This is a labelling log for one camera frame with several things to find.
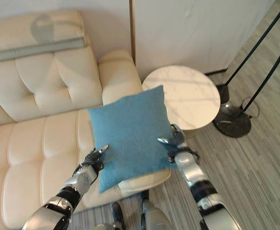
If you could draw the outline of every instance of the round side table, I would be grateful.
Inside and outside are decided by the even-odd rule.
[[[186,66],[166,66],[151,72],[143,90],[163,85],[165,106],[171,124],[195,130],[217,115],[221,100],[214,83],[203,73]]]

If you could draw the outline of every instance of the floor lamp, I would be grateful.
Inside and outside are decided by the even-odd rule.
[[[213,120],[214,125],[216,128],[221,131],[223,134],[233,137],[233,138],[239,138],[246,134],[248,134],[251,130],[251,123],[250,123],[250,117],[245,114],[245,111],[247,108],[252,104],[256,96],[260,93],[260,91],[263,89],[264,85],[268,82],[270,77],[272,76],[273,72],[277,68],[277,66],[280,63],[280,55],[277,58],[274,66],[267,74],[266,78],[260,85],[260,87],[257,89],[255,94],[252,96],[248,104],[243,109],[242,106],[235,107],[230,104],[222,104],[221,108],[216,116],[216,118]]]

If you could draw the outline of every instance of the sofa armrest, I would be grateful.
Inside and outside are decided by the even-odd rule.
[[[104,105],[142,91],[139,75],[127,51],[107,53],[99,60],[98,69]]]

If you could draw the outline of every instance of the blue cushion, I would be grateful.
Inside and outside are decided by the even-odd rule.
[[[157,138],[171,138],[163,86],[88,109],[96,149],[109,144],[102,157],[99,193],[119,182],[165,168],[174,168]]]

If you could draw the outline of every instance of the floor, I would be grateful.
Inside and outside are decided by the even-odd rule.
[[[211,76],[216,84],[230,77],[279,10],[280,0],[276,0],[227,72]],[[240,105],[256,91],[279,53],[280,20],[231,82],[232,104]],[[280,65],[256,102],[260,116],[251,120],[252,130],[247,136],[229,138],[209,124],[190,137],[188,143],[200,153],[202,168],[242,229],[280,230]],[[252,105],[247,113],[256,116],[258,110]],[[150,199],[177,230],[200,229],[200,215],[179,172],[173,172],[164,184],[150,189]],[[127,229],[140,229],[139,195],[126,198],[120,204]],[[87,230],[102,222],[112,222],[110,205],[75,214],[69,229]]]

